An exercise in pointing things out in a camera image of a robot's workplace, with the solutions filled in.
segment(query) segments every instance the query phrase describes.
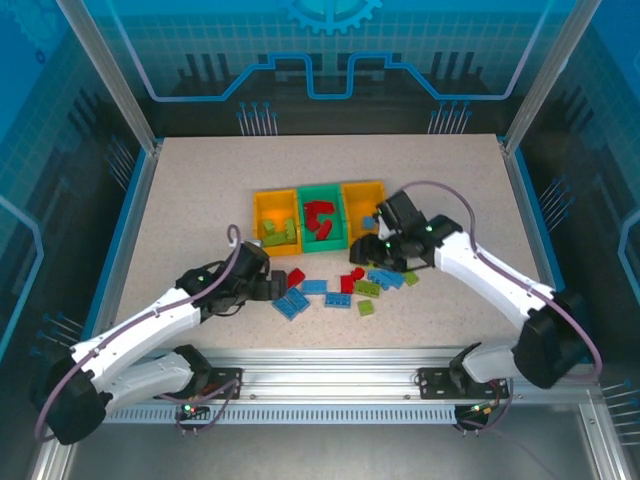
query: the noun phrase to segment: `white work surface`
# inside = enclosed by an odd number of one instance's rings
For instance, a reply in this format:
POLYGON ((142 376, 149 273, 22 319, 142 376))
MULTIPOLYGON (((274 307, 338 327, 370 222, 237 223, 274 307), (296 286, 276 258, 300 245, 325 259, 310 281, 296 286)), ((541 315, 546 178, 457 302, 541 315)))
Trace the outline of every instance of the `white work surface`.
MULTIPOLYGON (((473 205, 478 242, 537 279, 531 249, 493 135, 378 135, 169 138, 164 142, 127 274, 117 322, 160 297, 186 270, 231 253, 226 228, 252 236, 257 190, 382 180, 387 196, 419 179, 459 190, 473 205)), ((466 229, 459 201, 431 187, 414 187, 411 199, 427 218, 442 213, 466 229)), ((273 257, 272 269, 299 267, 308 279, 327 279, 339 291, 349 273, 348 251, 273 257)), ((466 346, 517 331, 492 305, 460 281, 435 269, 420 282, 381 292, 375 314, 311 307, 290 322, 268 302, 248 302, 230 318, 212 317, 167 346, 200 348, 370 348, 466 346)))

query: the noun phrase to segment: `lime green brick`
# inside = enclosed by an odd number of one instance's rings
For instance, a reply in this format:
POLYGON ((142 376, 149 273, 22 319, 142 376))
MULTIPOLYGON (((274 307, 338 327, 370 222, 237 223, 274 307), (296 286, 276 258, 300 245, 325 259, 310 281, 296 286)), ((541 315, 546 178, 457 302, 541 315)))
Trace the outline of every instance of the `lime green brick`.
POLYGON ((407 285, 413 287, 416 283, 420 281, 420 277, 418 277, 414 272, 406 272, 403 273, 404 281, 407 282, 407 285))
POLYGON ((287 235, 287 241, 293 242, 296 240, 296 225, 293 222, 293 218, 287 218, 284 221, 284 231, 287 235))
POLYGON ((287 234, 284 232, 273 233, 262 239, 262 244, 265 247, 275 247, 284 243, 287 243, 287 234))
POLYGON ((264 226, 264 230, 265 232, 267 232, 267 235, 273 235, 274 233, 276 233, 276 224, 273 223, 271 220, 264 220, 262 222, 262 225, 264 226))
POLYGON ((366 280, 358 280, 353 289, 353 293, 365 297, 378 298, 380 296, 380 285, 367 282, 366 280))
POLYGON ((362 300, 361 302, 358 302, 358 311, 360 312, 361 317, 372 315, 373 303, 371 302, 371 300, 362 300))

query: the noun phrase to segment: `purple cable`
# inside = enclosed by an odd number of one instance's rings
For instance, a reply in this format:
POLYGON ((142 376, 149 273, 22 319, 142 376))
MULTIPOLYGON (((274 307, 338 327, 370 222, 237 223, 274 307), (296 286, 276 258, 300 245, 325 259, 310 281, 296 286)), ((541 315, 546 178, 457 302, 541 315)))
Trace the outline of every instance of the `purple cable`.
POLYGON ((51 410, 51 406, 53 405, 53 402, 55 402, 56 398, 58 398, 58 395, 60 395, 60 392, 65 387, 65 385, 69 382, 69 380, 71 380, 71 378, 76 373, 78 373, 78 371, 80 371, 80 369, 84 365, 86 365, 87 362, 89 362, 89 360, 97 357, 100 354, 100 350, 103 350, 107 345, 109 345, 113 340, 118 338, 124 332, 131 330, 133 327, 139 325, 145 320, 148 320, 149 318, 155 317, 156 313, 157 314, 164 313, 167 310, 172 310, 174 308, 181 307, 182 305, 186 305, 187 303, 195 302, 196 300, 199 300, 205 295, 208 295, 215 288, 217 288, 218 285, 220 285, 225 278, 227 278, 227 276, 231 272, 231 269, 233 269, 233 267, 235 266, 236 260, 238 259, 238 255, 240 254, 240 247, 242 245, 242 236, 240 234, 240 229, 237 227, 237 225, 233 225, 233 224, 229 225, 229 227, 227 228, 227 238, 229 239, 229 242, 233 241, 233 237, 231 236, 232 231, 235 232, 236 234, 237 242, 236 242, 236 247, 234 248, 233 253, 231 255, 231 259, 229 260, 229 265, 227 265, 227 268, 224 269, 222 274, 211 285, 205 288, 202 292, 193 295, 192 297, 184 298, 182 300, 178 300, 177 302, 173 302, 168 305, 163 305, 161 307, 158 307, 156 310, 152 310, 150 312, 140 315, 138 318, 133 320, 131 323, 127 324, 122 329, 116 330, 107 338, 105 338, 102 342, 100 342, 96 346, 96 348, 93 351, 91 351, 91 353, 88 353, 87 355, 82 357, 82 359, 80 359, 80 361, 76 363, 66 373, 64 377, 62 377, 62 379, 58 382, 58 384, 53 388, 53 390, 49 394, 47 401, 44 402, 44 405, 42 406, 42 410, 40 410, 40 415, 38 415, 38 420, 36 421, 36 426, 34 429, 34 435, 35 435, 36 441, 46 442, 54 438, 53 435, 50 435, 46 438, 42 438, 42 429, 47 419, 47 415, 49 415, 49 410, 51 410))
POLYGON ((467 199, 464 198, 462 196, 462 194, 460 194, 457 190, 451 188, 449 185, 445 185, 444 183, 440 183, 440 182, 434 182, 434 181, 431 181, 431 180, 419 180, 419 181, 416 181, 416 182, 411 182, 411 183, 408 183, 408 184, 404 185, 403 187, 401 187, 400 190, 405 190, 406 188, 414 187, 414 186, 418 186, 418 185, 426 185, 426 186, 430 186, 430 187, 441 188, 441 189, 446 190, 447 192, 451 193, 458 200, 460 200, 463 203, 463 205, 466 207, 467 212, 469 212, 469 219, 470 219, 469 240, 470 240, 470 243, 471 243, 471 250, 473 250, 473 253, 476 255, 476 257, 478 257, 478 259, 480 259, 480 261, 482 263, 484 263, 487 267, 489 267, 491 270, 493 270, 494 272, 498 273, 499 275, 502 275, 507 280, 511 281, 512 283, 516 284, 517 286, 519 286, 520 288, 526 290, 527 292, 530 291, 531 295, 533 295, 534 297, 538 298, 539 300, 542 300, 545 304, 547 304, 549 307, 551 307, 569 325, 571 325, 571 327, 580 336, 582 341, 587 345, 587 348, 589 349, 589 351, 591 352, 591 355, 593 356, 593 362, 594 362, 593 371, 591 373, 586 374, 586 375, 571 375, 571 374, 567 374, 567 375, 565 375, 566 378, 570 378, 570 379, 573 379, 573 380, 583 380, 583 381, 596 381, 596 380, 598 380, 598 377, 600 376, 600 373, 602 372, 602 357, 600 356, 600 352, 598 351, 598 347, 596 347, 596 345, 593 343, 593 340, 591 340, 591 338, 589 338, 589 335, 587 335, 587 332, 584 331, 584 329, 578 324, 578 322, 571 315, 569 315, 569 313, 567 313, 566 310, 564 310, 560 305, 558 305, 555 301, 553 301, 553 299, 547 298, 542 293, 538 292, 537 290, 535 290, 533 288, 530 288, 529 285, 527 285, 526 283, 524 283, 520 279, 518 279, 518 278, 514 277, 513 275, 511 275, 511 273, 507 272, 506 270, 503 270, 498 265, 494 265, 491 262, 491 260, 489 260, 487 257, 485 257, 482 254, 482 252, 478 251, 478 244, 476 243, 476 239, 475 239, 476 214, 473 211, 473 207, 467 201, 467 199))
MULTIPOLYGON (((211 392, 209 395, 206 395, 206 396, 204 396, 202 398, 198 398, 195 401, 181 400, 179 398, 170 397, 169 395, 159 395, 159 397, 164 399, 164 400, 168 400, 170 402, 176 403, 178 405, 200 405, 202 402, 206 402, 207 400, 211 400, 212 398, 217 397, 222 392, 224 392, 225 390, 230 388, 231 390, 229 392, 229 395, 227 395, 227 398, 225 399, 225 401, 222 404, 222 407, 220 408, 218 413, 216 413, 216 416, 213 417, 213 419, 209 423, 207 423, 204 427, 200 427, 200 428, 197 429, 198 432, 205 432, 205 431, 213 428, 213 426, 216 423, 218 423, 218 420, 220 420, 220 418, 222 417, 222 414, 227 409, 227 406, 229 405, 229 402, 231 401, 231 397, 233 397, 233 394, 236 393, 238 385, 240 385, 240 382, 238 381, 238 379, 234 378, 233 380, 225 383, 223 386, 221 386, 217 390, 214 390, 213 392, 211 392)), ((178 427, 180 430, 182 430, 183 433, 188 431, 188 429, 184 428, 182 426, 182 424, 180 423, 180 417, 179 416, 176 416, 176 427, 178 427)))

